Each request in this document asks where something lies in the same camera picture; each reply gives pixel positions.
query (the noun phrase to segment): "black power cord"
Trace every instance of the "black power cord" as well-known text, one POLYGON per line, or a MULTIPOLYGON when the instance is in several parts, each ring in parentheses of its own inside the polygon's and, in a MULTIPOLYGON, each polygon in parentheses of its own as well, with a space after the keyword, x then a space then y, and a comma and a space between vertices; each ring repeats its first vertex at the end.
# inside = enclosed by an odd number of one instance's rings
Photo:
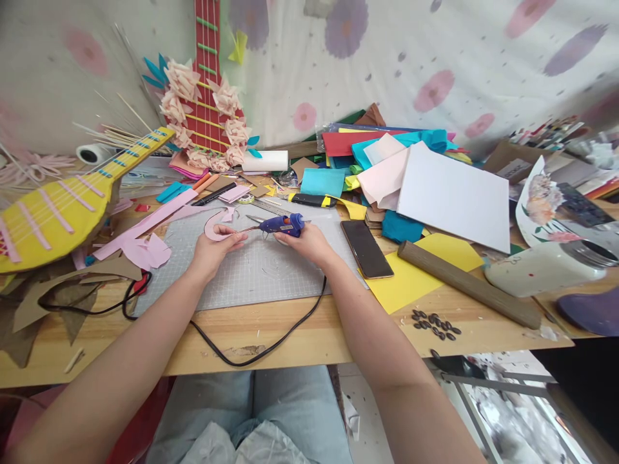
MULTIPOLYGON (((136 280, 133 280, 131 282, 131 284, 127 287, 127 290, 124 293, 124 298, 120 302, 116 303, 114 306, 110 306, 109 308, 102 309, 101 311, 87 311, 85 309, 81 309, 81 308, 78 308, 78 307, 75 307, 75 306, 67 306, 67 305, 50 305, 50 304, 45 304, 45 303, 39 303, 39 304, 41 305, 41 307, 45 308, 47 311, 52 311, 52 312, 54 312, 54 311, 70 311, 72 313, 84 314, 86 316, 97 316, 99 314, 109 313, 110 311, 113 311, 114 309, 118 308, 119 306, 122 306, 123 316, 127 320, 135 321, 135 320, 137 320, 137 317, 130 316, 128 314, 128 312, 127 312, 127 303, 133 297, 138 295, 143 289, 147 288, 148 284, 150 283, 150 281, 153 278, 153 274, 151 272, 144 271, 143 275, 146 277, 146 279, 145 279, 144 283, 140 286, 140 288, 138 288, 137 290, 133 291, 133 288, 135 287, 135 285, 137 283, 136 280)), ((293 325, 292 328, 282 338, 277 340, 273 345, 268 347, 266 350, 262 351, 260 354, 254 356, 252 359, 247 360, 247 361, 242 362, 242 363, 235 363, 233 361, 230 361, 226 357, 226 355, 223 354, 219 348, 217 348, 217 346, 211 341, 211 339, 208 338, 208 335, 200 328, 199 325, 197 325, 193 320, 190 320, 189 323, 193 326, 194 329, 196 329, 198 331, 198 333, 204 339, 206 344, 215 352, 215 354, 217 356, 219 356, 221 358, 221 360, 224 363, 226 363, 228 365, 231 365, 233 367, 249 366, 250 364, 253 364, 256 361, 258 361, 258 360, 262 359, 263 357, 265 357, 266 355, 270 354, 279 345, 284 343, 284 341, 290 336, 290 334, 292 332, 294 332, 301 324, 303 324, 307 319, 310 318, 310 316, 316 311, 316 308, 320 304, 320 300, 322 300, 322 296, 324 295, 324 289, 326 288, 326 286, 327 286, 327 278, 325 276, 323 281, 322 281, 322 290, 320 291, 320 295, 318 297, 318 300, 316 300, 316 303, 309 310, 309 312, 305 316, 303 316, 301 319, 299 319, 299 321, 295 325, 293 325)))

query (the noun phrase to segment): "glass jar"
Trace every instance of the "glass jar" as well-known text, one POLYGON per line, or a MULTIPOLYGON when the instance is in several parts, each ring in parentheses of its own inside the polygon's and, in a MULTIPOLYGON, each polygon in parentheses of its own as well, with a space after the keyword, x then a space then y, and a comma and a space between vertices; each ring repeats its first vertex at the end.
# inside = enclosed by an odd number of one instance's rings
POLYGON ((588 240, 546 242, 491 264, 488 281, 519 298, 599 280, 617 257, 588 240))

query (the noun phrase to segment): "teal paper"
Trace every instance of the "teal paper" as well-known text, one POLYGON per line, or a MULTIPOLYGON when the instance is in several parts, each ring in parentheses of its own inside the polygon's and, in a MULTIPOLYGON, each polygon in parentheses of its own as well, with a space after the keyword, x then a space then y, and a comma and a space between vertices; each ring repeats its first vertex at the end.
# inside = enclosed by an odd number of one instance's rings
POLYGON ((416 242, 421 238, 424 225, 414 219, 399 215, 388 209, 382 221, 382 236, 400 244, 406 240, 416 242))
POLYGON ((306 169, 301 193, 339 197, 344 187, 344 176, 343 169, 306 169))
MULTIPOLYGON (((443 129, 407 132, 394 135, 393 138, 405 147, 410 147, 416 143, 424 142, 430 150, 435 153, 440 153, 441 155, 443 155, 447 150, 455 150, 458 148, 455 143, 449 141, 447 138, 447 131, 443 129)), ((372 145, 376 141, 378 141, 378 139, 352 144, 351 146, 353 156, 364 171, 366 169, 370 169, 372 167, 372 163, 370 163, 368 156, 363 149, 372 145)))

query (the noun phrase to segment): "person's left hand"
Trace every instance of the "person's left hand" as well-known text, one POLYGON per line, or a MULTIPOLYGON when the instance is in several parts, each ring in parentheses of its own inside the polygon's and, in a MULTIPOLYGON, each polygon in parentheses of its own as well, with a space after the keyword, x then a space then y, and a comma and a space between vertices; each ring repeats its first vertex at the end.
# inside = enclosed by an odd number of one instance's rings
POLYGON ((195 244, 193 260, 185 274, 198 282, 206 285, 217 274, 219 265, 226 255, 241 248, 244 240, 247 240, 247 233, 238 234, 236 231, 223 224, 216 224, 213 231, 218 235, 230 235, 230 237, 215 242, 204 234, 200 234, 195 244))

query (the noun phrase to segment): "gray cutting mat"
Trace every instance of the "gray cutting mat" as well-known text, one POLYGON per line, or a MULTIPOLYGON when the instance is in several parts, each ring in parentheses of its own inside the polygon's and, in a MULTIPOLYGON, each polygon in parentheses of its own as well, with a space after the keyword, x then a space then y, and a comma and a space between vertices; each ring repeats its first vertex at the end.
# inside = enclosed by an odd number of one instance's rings
MULTIPOLYGON (((306 220, 320 227, 331 247, 368 288, 357 272, 357 263, 342 232, 335 208, 315 208, 283 200, 278 202, 282 209, 301 213, 306 220)), ((172 250, 172 257, 159 269, 153 269, 153 279, 146 294, 138 299, 135 315, 143 314, 187 269, 193 257, 195 241, 204 233, 204 224, 221 211, 222 206, 227 206, 220 200, 213 201, 211 205, 212 211, 204 211, 170 224, 164 241, 172 250)), ((229 224, 236 230, 257 225, 246 215, 265 219, 275 216, 253 204, 234 206, 237 209, 232 223, 223 224, 229 224)), ((197 311, 320 295, 324 278, 322 271, 292 248, 277 242, 272 235, 267 237, 264 234, 264 237, 262 231, 249 232, 245 246, 224 259, 217 276, 202 294, 197 311)), ((328 286, 325 293, 331 293, 328 286)))

